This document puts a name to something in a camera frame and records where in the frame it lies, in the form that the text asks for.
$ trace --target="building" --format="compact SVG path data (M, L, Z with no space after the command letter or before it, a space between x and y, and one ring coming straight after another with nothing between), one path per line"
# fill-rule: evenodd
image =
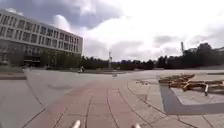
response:
M222 48L216 48L216 49L214 49L214 50L217 50L217 51L219 51L219 52L224 52L224 47L222 47Z
M83 38L0 9L0 64L38 66L44 50L81 55Z

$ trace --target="white building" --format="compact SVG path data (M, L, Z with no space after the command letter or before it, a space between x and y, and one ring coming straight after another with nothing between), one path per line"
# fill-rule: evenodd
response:
M10 51L36 55L53 49L81 55L82 46L80 36L0 9L0 62L10 61Z

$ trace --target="paving stone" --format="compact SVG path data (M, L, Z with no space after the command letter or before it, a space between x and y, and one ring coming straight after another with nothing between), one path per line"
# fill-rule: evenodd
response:
M148 104L144 103L141 100L132 100L132 101L129 101L128 104L134 111L149 107Z
M73 100L71 96L65 96L58 102L50 105L47 108L47 112L59 116L65 112L65 110L72 104Z
M86 115L88 111L88 102L77 101L74 102L67 110L67 114L70 115Z
M25 128L53 128L58 120L59 117L54 117L52 114L44 111L26 125Z
M191 124L197 128L211 128L211 126L206 122L206 120L200 115L194 116L179 116L180 120Z
M150 126L150 125L143 125L143 126L141 126L141 128L152 128L152 126Z
M100 97L100 98L93 97L91 100L91 104L108 104L107 97Z
M155 122L166 115L159 112L158 110L148 107L146 109L137 110L136 113L138 113L139 116L141 116L144 120L146 120L148 123Z
M111 115L88 116L87 128L117 128Z
M176 116L176 115L172 115L172 116L169 116L169 117L172 117L172 118L174 118L176 120L179 120L179 116Z
M204 115L206 120L214 127L214 128L223 128L224 126L224 114L211 114Z
M131 128L136 123L140 125L147 124L134 112L114 114L114 118L120 128Z
M125 103L124 100L121 98L120 93L109 93L108 102L110 104Z
M132 109L126 103L110 104L112 114L131 112Z
M181 123L171 117L165 117L152 124L153 128L189 128L189 125Z
M56 126L56 128L71 128L72 125L74 125L74 123L77 120L80 120L81 122L81 126L80 128L85 128L85 116L63 116L61 118L61 120L59 121L58 125Z
M158 97L158 96L151 96L150 100L148 99L146 102L149 105L151 105L151 106L159 109L163 113L165 113L164 107L163 107L163 101L162 101L162 99L160 97Z
M89 107L88 115L108 115L110 113L110 109L108 105L104 104L91 104Z

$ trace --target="white cloud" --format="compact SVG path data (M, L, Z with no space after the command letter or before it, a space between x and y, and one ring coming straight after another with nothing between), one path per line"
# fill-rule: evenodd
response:
M184 41L187 48L195 47L192 43L196 41L193 40L195 36L208 35L208 28L224 25L224 1L222 0L63 0L63 3L69 8L81 7L83 13L94 13L96 1L119 8L122 16L106 20L90 30L74 28L68 25L68 22L63 22L67 25L60 24L59 26L68 27L70 28L68 30L78 32L85 39L90 39L84 42L84 46L85 43L91 43L91 40L94 40L93 43L101 42L100 44L105 45L106 48L103 52L113 50L113 46L121 42L128 42L128 44L125 43L126 46L141 42L137 48L130 49L132 52L126 53L120 50L119 52L123 53L120 53L122 55L117 59L137 56L147 60L165 54L178 55L181 41ZM177 38L165 44L155 45L155 38L161 35Z
M23 16L22 12L18 12L14 8L7 8L5 10Z
M67 19L62 15L55 15L53 17L53 25L57 28L63 29L65 31L71 32L71 26L70 23L67 21Z

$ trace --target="gray pavement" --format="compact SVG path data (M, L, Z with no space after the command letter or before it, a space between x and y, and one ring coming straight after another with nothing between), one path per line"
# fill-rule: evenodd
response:
M82 127L90 128L126 128L137 122L148 128L220 127L222 122L213 121L212 117L223 119L222 114L216 115L220 114L217 110L222 108L217 108L213 116L211 113L197 113L198 117L190 118L186 113L177 113L186 111L180 107L186 105L175 95L175 91L167 91L156 84L158 76L215 72L224 71L152 70L120 74L116 79L99 74L25 71L27 81L0 81L0 122L3 128L66 128L76 119L81 120ZM133 79L149 80L153 84L141 86ZM197 125L193 119L201 120L204 124Z

